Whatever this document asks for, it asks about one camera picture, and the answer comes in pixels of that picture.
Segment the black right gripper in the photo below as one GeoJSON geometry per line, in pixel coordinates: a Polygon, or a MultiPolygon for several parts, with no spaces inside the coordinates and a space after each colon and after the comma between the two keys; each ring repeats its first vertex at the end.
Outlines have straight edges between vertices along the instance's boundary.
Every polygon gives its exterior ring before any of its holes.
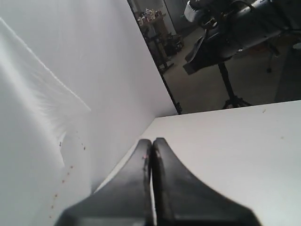
{"type": "Polygon", "coordinates": [[[187,55],[183,66],[191,75],[212,65],[227,61],[240,51],[253,47],[288,29],[279,16],[263,14],[236,15],[225,31],[216,28],[201,37],[187,55]]]}

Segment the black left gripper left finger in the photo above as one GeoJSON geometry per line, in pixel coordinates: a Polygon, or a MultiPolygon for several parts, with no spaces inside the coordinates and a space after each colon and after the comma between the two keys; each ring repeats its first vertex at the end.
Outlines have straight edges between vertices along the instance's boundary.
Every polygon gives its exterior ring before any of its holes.
{"type": "Polygon", "coordinates": [[[67,208],[57,226],[151,225],[151,141],[141,139],[129,160],[103,188],[67,208]]]}

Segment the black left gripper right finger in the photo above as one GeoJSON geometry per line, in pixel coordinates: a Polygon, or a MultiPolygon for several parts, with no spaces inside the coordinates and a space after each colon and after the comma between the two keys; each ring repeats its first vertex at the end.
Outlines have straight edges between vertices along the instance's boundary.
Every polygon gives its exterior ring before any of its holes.
{"type": "Polygon", "coordinates": [[[259,226],[253,211],[194,176],[164,138],[152,145],[152,183],[159,226],[259,226]]]}

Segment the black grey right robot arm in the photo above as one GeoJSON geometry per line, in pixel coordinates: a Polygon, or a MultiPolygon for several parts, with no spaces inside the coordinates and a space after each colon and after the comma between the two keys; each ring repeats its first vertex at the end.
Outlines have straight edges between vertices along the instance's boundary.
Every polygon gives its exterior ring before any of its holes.
{"type": "Polygon", "coordinates": [[[223,63],[282,33],[301,32],[299,0],[190,0],[184,15],[204,29],[185,58],[187,74],[223,63]]]}

